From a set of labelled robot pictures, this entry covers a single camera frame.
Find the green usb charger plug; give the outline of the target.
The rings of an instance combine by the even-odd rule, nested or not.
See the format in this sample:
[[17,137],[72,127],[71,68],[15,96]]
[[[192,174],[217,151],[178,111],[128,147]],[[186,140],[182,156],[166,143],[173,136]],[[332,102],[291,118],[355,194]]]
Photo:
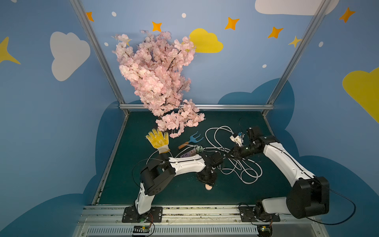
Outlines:
[[196,149],[196,153],[197,153],[197,154],[202,153],[203,150],[204,150],[204,148],[201,147],[201,146],[198,146],[198,147],[196,147],[195,149]]

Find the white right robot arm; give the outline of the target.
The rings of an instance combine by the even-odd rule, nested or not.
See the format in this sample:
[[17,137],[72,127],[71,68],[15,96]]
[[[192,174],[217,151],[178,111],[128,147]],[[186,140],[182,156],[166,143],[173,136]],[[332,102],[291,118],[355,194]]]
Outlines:
[[269,221],[273,215],[287,214],[297,219],[327,214],[330,206],[329,182],[316,177],[297,162],[273,136],[264,136],[258,127],[247,129],[249,144],[244,145],[236,133],[230,136],[236,145],[228,157],[237,160],[262,153],[269,158],[287,178],[291,190],[285,197],[259,200],[254,207],[255,218]]

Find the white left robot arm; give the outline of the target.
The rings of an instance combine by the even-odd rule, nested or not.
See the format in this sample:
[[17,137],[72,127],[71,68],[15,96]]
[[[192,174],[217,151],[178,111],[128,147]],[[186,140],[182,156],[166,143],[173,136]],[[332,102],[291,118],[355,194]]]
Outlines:
[[195,173],[199,182],[213,187],[217,179],[215,169],[223,160],[224,156],[219,152],[186,158],[160,154],[158,158],[148,162],[140,172],[140,191],[134,202],[135,212],[138,215],[150,212],[155,195],[163,191],[174,177],[182,174]]

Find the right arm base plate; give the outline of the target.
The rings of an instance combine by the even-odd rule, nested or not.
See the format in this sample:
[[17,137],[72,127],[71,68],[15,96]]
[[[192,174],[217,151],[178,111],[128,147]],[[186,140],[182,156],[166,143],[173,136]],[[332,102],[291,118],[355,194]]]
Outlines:
[[261,206],[249,206],[242,204],[238,206],[242,222],[280,222],[277,213],[266,213]]

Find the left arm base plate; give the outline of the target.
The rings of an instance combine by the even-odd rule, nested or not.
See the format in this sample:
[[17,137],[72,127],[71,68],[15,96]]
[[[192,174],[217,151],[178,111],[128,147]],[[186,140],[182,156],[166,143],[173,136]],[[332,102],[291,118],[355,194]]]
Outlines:
[[139,214],[135,206],[128,206],[124,209],[122,223],[148,222],[161,223],[163,216],[162,207],[152,207],[148,212]]

